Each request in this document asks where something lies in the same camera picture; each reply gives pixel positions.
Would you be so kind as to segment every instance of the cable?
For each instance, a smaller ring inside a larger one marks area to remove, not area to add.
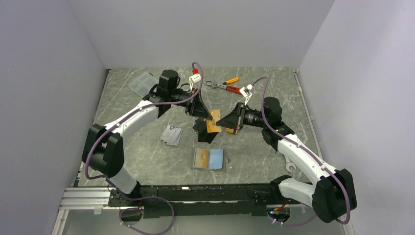
[[[304,222],[301,222],[301,223],[298,223],[298,224],[284,224],[283,222],[278,222],[278,221],[276,221],[277,223],[279,223],[281,226],[287,226],[287,227],[297,227],[297,226],[303,226],[303,225],[306,225],[306,224],[308,224],[308,223],[310,223],[313,219],[315,219],[316,218],[316,214],[314,214],[312,217],[310,217],[309,219],[307,219],[306,221],[304,221]]]
[[[180,87],[179,87],[179,89],[182,89],[182,87],[184,87],[184,86],[190,86],[190,84],[189,83],[183,83]]]
[[[176,84],[176,87],[180,84],[180,81],[181,81],[181,78],[180,77],[178,77],[179,79],[177,80],[177,84]]]
[[[276,213],[268,213],[268,217],[270,218],[270,219],[272,219],[272,221],[273,221],[273,223],[275,223],[275,222],[279,222],[279,223],[285,223],[289,218],[290,218],[290,215],[289,214],[287,214],[288,212],[276,212]]]
[[[262,92],[262,102],[261,102],[261,114],[262,114],[262,118],[264,119],[264,123],[267,125],[267,127],[276,135],[278,135],[279,137],[289,141],[290,143],[298,146],[299,144],[297,142],[295,142],[294,140],[291,140],[287,137],[285,137],[284,135],[278,133],[277,131],[275,131],[271,125],[268,123],[267,118],[265,117],[265,113],[264,113],[264,99],[265,99],[265,92],[267,90],[267,86],[268,86],[268,82],[270,81],[270,78],[267,76],[261,77],[259,79],[257,79],[256,81],[254,81],[252,83],[252,85],[254,85],[255,83],[257,83],[258,81],[262,80],[262,79],[267,79],[265,86],[264,86],[264,91]],[[302,150],[304,150],[306,153],[308,153],[318,164],[319,166],[322,166],[323,163],[320,162],[320,160],[313,154],[313,152],[311,152],[310,150],[308,150],[306,147],[304,147],[303,145],[299,146]],[[345,187],[343,186],[343,184],[340,182],[340,180],[331,172],[329,171],[326,167],[324,167],[324,170],[336,181],[336,183],[339,185],[340,189],[343,192],[343,195],[345,197],[345,201],[346,201],[346,220],[345,221],[341,221],[339,219],[336,218],[336,221],[339,222],[340,224],[347,224],[350,221],[350,201],[349,201],[349,196],[347,194],[347,191],[345,189]],[[299,223],[299,224],[293,224],[293,225],[289,225],[289,224],[284,224],[284,226],[301,226],[304,225],[308,222],[310,222],[311,220],[314,219],[316,215],[314,215],[313,217],[311,217],[310,219],[306,220],[303,223]]]
[[[144,105],[140,108],[135,109],[134,111],[132,111],[129,115],[125,116],[123,119],[121,119],[117,124],[115,124],[114,126],[108,128],[96,141],[95,143],[93,143],[92,148],[90,149],[88,155],[87,155],[87,159],[85,161],[85,176],[87,177],[88,180],[94,180],[94,179],[98,179],[98,178],[105,178],[104,175],[97,175],[97,176],[90,176],[88,173],[88,169],[90,167],[90,161],[91,161],[91,156],[93,154],[93,152],[95,151],[96,147],[101,143],[102,139],[109,134],[111,131],[113,131],[114,129],[116,129],[119,125],[121,125],[123,122],[125,122],[126,120],[128,120],[129,118],[131,118],[132,116],[134,116],[136,113],[140,112],[141,110],[144,110],[148,107],[151,106],[158,106],[158,105],[176,105],[176,104],[183,104],[188,102],[189,100],[193,99],[194,97],[196,97],[199,93],[200,90],[202,89],[203,86],[203,71],[202,71],[202,67],[199,65],[199,63],[197,62],[193,62],[192,63],[192,68],[195,69],[195,65],[198,67],[199,69],[199,74],[201,77],[200,80],[200,87],[199,89],[189,98],[185,99],[185,100],[181,100],[181,101],[176,101],[176,102],[160,102],[160,103],[153,103],[153,104],[147,104]]]
[[[286,199],[286,200],[285,200],[285,202],[284,202],[284,204],[282,204],[282,206],[277,207],[277,208],[275,208],[274,210],[275,210],[275,211],[279,211],[279,210],[281,210],[282,208],[284,208],[284,207],[285,207],[285,205],[287,205],[287,203],[288,203],[288,199]]]
[[[163,230],[160,233],[156,233],[156,234],[146,233],[146,232],[141,231],[141,230],[139,230],[137,228],[134,228],[131,225],[128,225],[128,224],[124,223],[124,221],[122,221],[121,215],[124,212],[126,212],[126,211],[139,211],[139,212],[142,212],[142,209],[140,209],[140,208],[127,208],[127,209],[122,210],[119,213],[119,220],[121,222],[120,225],[124,225],[125,227],[128,227],[129,229],[132,229],[132,230],[134,230],[134,231],[136,231],[138,233],[144,234],[144,235],[161,235],[161,234],[164,234],[165,232],[167,232],[169,229],[171,229],[171,227],[173,226],[173,223],[174,223],[174,209],[173,209],[173,206],[171,205],[171,203],[169,201],[167,201],[166,199],[164,199],[162,197],[158,197],[158,196],[148,196],[148,197],[141,197],[141,198],[131,198],[131,197],[128,197],[127,195],[125,195],[125,193],[123,193],[119,188],[117,188],[108,178],[106,178],[106,180],[107,180],[107,183],[108,184],[112,185],[113,187],[116,188],[117,191],[119,191],[119,193],[122,195],[122,197],[124,199],[128,199],[130,201],[140,201],[140,204],[141,204],[144,199],[157,198],[157,199],[160,199],[160,200],[164,201],[165,203],[167,203],[168,206],[171,209],[171,221],[170,221],[170,224],[167,226],[167,228],[165,230]]]

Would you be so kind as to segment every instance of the white enclosure wall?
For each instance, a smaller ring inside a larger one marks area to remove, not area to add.
[[[69,2],[107,68],[298,68],[334,0]]]
[[[300,67],[324,158],[347,168],[358,235],[415,234],[415,2],[336,0]]]
[[[105,69],[66,0],[0,1],[0,234],[51,234]]]

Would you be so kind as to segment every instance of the gray marble table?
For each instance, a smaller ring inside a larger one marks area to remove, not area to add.
[[[128,84],[144,71],[157,79],[168,68],[129,68],[112,69],[108,74],[107,85],[98,107],[97,123],[109,123],[135,107],[142,97],[132,92]],[[169,68],[176,70],[182,83],[188,82],[191,68]],[[314,152],[316,145],[307,121],[304,105],[298,92],[296,81],[290,68],[203,68],[205,80],[223,82],[234,77],[239,81],[232,84],[246,86],[264,75],[270,76],[266,96],[280,100],[283,121],[295,131],[299,138]],[[249,102],[251,108],[260,110],[264,80],[255,85]],[[202,99],[208,109],[219,109],[221,116],[233,110],[237,102],[243,102],[241,95],[222,89],[202,88]],[[268,183],[274,178],[290,174],[285,169],[285,159],[265,143],[261,129],[244,126],[238,135],[224,131],[219,133],[211,144],[198,143],[197,134],[192,129],[195,118],[187,116],[183,107],[172,108],[156,121],[146,125],[133,135],[125,149],[125,168],[142,185],[179,184],[244,184]],[[180,145],[164,145],[159,140],[167,125],[183,129]],[[225,171],[193,169],[194,148],[223,148],[227,153]],[[307,178],[298,169],[292,175],[301,181]],[[103,186],[101,180],[86,180],[81,174],[80,186]]]

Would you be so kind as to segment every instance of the robotic arm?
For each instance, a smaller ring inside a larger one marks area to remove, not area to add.
[[[179,82],[180,78],[176,71],[163,71],[159,83],[135,108],[113,122],[104,126],[95,124],[89,129],[82,155],[82,161],[85,163],[95,142],[109,131],[109,127],[116,125],[115,129],[101,139],[91,154],[90,167],[104,174],[112,184],[130,198],[141,197],[140,183],[123,166],[124,143],[143,126],[161,117],[170,109],[170,102],[185,101],[196,92],[196,89],[186,92],[177,88]],[[149,106],[153,103],[162,103],[162,105]],[[212,120],[212,116],[202,102],[200,93],[189,101],[176,103],[176,105],[184,107],[185,112],[192,117]],[[239,132],[244,125],[262,128],[265,142],[288,157],[311,181],[311,184],[306,184],[296,181],[288,175],[278,177],[270,183],[273,198],[291,198],[310,206],[316,215],[326,223],[344,215],[346,213],[346,199],[339,189],[339,185],[303,148],[309,152],[311,150],[304,145],[299,148],[302,143],[298,136],[282,121],[282,108],[278,99],[264,98],[264,114],[269,125],[284,138],[270,130],[261,111],[249,108],[246,102],[238,102],[234,110],[217,121],[216,125],[233,129],[234,133]],[[292,144],[289,140],[296,141],[298,145]],[[350,172],[346,169],[337,170],[322,159],[317,159],[330,172],[334,172],[334,176],[340,180],[347,191],[350,210],[355,209],[357,202]]]
[[[288,175],[280,176],[271,181],[270,190],[274,198],[291,198],[305,204],[313,208],[316,215],[326,223],[346,214],[346,200],[343,192],[333,177],[310,154],[300,148],[302,142],[294,134],[294,131],[282,121],[282,108],[279,100],[274,97],[266,97],[264,98],[263,107],[269,125],[285,138],[276,135],[268,128],[261,111],[253,110],[241,102],[236,104],[230,114],[217,121],[216,125],[233,129],[234,132],[240,131],[244,125],[262,128],[262,136],[265,142],[271,145],[275,151],[279,151],[288,157],[311,181],[311,184],[306,184],[294,180]],[[289,140],[297,142],[298,145],[294,145]],[[307,146],[302,146],[312,153]],[[350,210],[355,209],[357,202],[350,172],[346,169],[337,170],[322,159],[316,158],[330,172],[335,172],[335,177],[340,180],[347,191]]]
[[[177,88],[179,82],[180,77],[176,71],[164,70],[159,78],[159,83],[152,87],[149,94],[136,107],[104,126],[94,124],[88,131],[82,154],[82,161],[85,163],[98,138],[108,131],[107,128],[116,125],[116,128],[109,132],[95,148],[89,164],[92,169],[104,174],[112,184],[130,198],[140,198],[140,183],[123,166],[124,144],[134,133],[169,110],[170,102],[184,101],[196,92],[196,89],[186,92]],[[165,104],[150,106],[153,103]],[[192,117],[212,120],[212,116],[202,102],[200,93],[188,102],[182,102],[178,105],[184,107],[185,112]],[[137,109],[141,109],[141,111],[134,114]]]

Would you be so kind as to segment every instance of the plastic container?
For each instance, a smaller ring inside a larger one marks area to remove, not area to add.
[[[153,75],[148,72],[143,72],[140,76],[134,78],[133,81],[128,84],[128,87],[139,96],[144,97],[158,82],[159,81]]]

